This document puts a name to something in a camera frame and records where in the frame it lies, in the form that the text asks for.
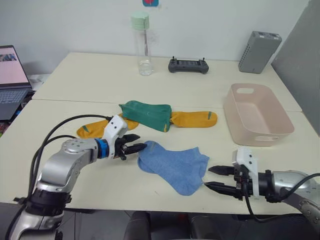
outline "sticker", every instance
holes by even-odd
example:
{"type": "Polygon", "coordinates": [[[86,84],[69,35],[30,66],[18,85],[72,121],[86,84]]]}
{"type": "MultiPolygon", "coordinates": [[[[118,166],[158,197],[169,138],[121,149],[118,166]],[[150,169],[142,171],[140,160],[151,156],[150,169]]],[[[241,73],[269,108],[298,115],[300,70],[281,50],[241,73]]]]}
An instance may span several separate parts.
{"type": "Polygon", "coordinates": [[[142,0],[145,7],[157,7],[159,5],[159,0],[142,0]]]}

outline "water bottle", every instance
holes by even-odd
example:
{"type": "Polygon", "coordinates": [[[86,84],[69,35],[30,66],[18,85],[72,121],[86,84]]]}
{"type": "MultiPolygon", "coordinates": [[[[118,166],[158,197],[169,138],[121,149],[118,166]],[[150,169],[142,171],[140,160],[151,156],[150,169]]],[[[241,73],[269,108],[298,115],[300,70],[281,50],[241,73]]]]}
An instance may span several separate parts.
{"type": "Polygon", "coordinates": [[[139,73],[142,76],[149,76],[153,71],[148,38],[149,14],[143,11],[135,12],[131,15],[131,23],[139,73]]]}

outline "laptop keyboard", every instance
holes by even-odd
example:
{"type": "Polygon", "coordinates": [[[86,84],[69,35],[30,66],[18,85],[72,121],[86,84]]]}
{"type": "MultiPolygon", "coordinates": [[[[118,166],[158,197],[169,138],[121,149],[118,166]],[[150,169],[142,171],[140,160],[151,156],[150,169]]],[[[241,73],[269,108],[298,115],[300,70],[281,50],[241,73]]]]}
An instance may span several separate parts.
{"type": "Polygon", "coordinates": [[[14,104],[21,101],[27,90],[0,91],[0,104],[14,104]]]}

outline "white wall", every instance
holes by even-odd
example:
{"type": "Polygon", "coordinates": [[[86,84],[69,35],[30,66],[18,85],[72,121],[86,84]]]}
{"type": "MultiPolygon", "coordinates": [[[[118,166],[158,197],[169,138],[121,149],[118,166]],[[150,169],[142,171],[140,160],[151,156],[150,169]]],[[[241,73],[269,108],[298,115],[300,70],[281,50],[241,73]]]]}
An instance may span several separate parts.
{"type": "Polygon", "coordinates": [[[239,60],[252,30],[287,38],[308,0],[0,0],[0,45],[28,74],[51,73],[68,52],[134,54],[130,14],[150,13],[154,56],[239,60]]]}

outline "black controller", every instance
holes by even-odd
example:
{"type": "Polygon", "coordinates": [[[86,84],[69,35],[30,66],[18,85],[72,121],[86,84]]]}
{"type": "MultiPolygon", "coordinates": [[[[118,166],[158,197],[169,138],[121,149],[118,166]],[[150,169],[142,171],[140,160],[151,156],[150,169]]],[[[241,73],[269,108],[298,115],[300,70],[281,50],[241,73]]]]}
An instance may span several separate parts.
{"type": "Polygon", "coordinates": [[[209,66],[205,61],[205,58],[198,61],[190,60],[177,60],[174,56],[170,59],[168,69],[170,73],[175,72],[200,72],[206,74],[209,70],[209,66]]]}

